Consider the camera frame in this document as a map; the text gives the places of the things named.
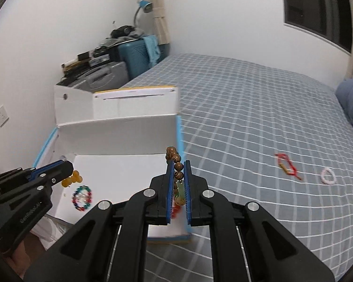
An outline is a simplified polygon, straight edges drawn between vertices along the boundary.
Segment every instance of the wall socket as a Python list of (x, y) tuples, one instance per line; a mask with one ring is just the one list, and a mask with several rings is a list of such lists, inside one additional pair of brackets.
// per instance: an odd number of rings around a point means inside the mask
[(0, 107), (0, 127), (3, 127), (4, 124), (9, 120), (8, 114), (5, 111), (4, 106)]

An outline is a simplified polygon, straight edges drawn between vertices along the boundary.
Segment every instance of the window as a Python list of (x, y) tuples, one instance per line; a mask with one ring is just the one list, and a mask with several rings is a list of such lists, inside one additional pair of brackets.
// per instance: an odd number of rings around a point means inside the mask
[(284, 0), (285, 23), (303, 28), (352, 50), (349, 0)]

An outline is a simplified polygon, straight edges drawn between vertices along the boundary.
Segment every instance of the lamp head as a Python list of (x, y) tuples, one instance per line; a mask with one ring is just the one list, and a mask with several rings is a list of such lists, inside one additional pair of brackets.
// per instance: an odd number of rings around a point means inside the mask
[(153, 3), (149, 1), (140, 0), (138, 1), (138, 6), (140, 6), (146, 14), (153, 10)]

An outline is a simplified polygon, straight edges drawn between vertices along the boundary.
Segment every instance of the white box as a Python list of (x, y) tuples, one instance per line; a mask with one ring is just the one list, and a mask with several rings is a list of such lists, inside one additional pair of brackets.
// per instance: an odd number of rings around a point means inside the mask
[[(55, 86), (57, 128), (34, 166), (67, 159), (83, 177), (68, 188), (53, 186), (48, 214), (76, 223), (86, 212), (74, 208), (72, 195), (80, 185), (92, 192), (93, 208), (101, 200), (119, 203), (148, 188), (166, 172), (166, 147), (174, 145), (184, 161), (179, 93), (173, 86), (128, 88), (90, 93)], [(188, 236), (184, 213), (168, 226), (150, 226), (155, 240)]]

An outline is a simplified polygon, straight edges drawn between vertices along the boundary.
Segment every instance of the bed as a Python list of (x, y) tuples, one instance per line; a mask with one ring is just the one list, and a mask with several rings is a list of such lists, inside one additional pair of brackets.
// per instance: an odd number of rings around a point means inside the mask
[[(229, 201), (256, 200), (338, 280), (353, 264), (353, 128), (334, 91), (301, 74), (241, 60), (170, 56), (129, 82), (176, 85), (194, 174)], [(286, 153), (303, 181), (287, 176)], [(321, 182), (330, 167), (337, 184)], [(145, 281), (213, 281), (208, 227), (187, 244), (148, 245)]]

